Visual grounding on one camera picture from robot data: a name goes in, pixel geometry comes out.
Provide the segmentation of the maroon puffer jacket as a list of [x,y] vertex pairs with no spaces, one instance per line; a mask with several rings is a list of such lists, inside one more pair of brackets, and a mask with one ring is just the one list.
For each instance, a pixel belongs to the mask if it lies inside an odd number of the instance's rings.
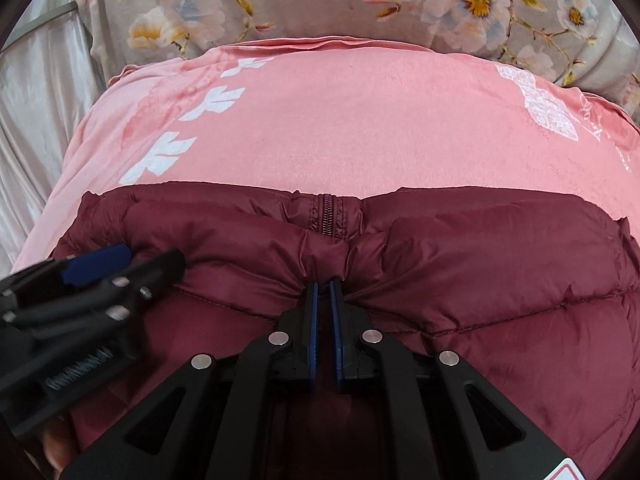
[[70,413],[86,448],[190,356],[268,333],[338,278],[409,348],[467,359],[600,477],[639,421],[639,241],[574,195],[403,188],[365,200],[167,182],[86,194],[55,257],[177,248],[183,281],[145,315],[149,361]]

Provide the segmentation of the pink blanket with white bows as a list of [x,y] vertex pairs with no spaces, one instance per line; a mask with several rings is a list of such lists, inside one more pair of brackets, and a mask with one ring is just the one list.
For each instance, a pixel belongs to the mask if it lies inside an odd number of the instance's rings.
[[81,196],[196,181],[368,197],[491,186],[639,221],[639,129],[616,104],[465,54],[345,37],[128,65],[76,129],[17,256],[46,258]]

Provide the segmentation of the grey floral quilt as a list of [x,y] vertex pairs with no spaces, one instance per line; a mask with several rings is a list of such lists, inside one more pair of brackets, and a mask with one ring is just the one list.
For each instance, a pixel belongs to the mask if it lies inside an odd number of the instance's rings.
[[613,0],[76,0],[105,76],[267,38],[403,41],[525,68],[639,113],[639,40]]

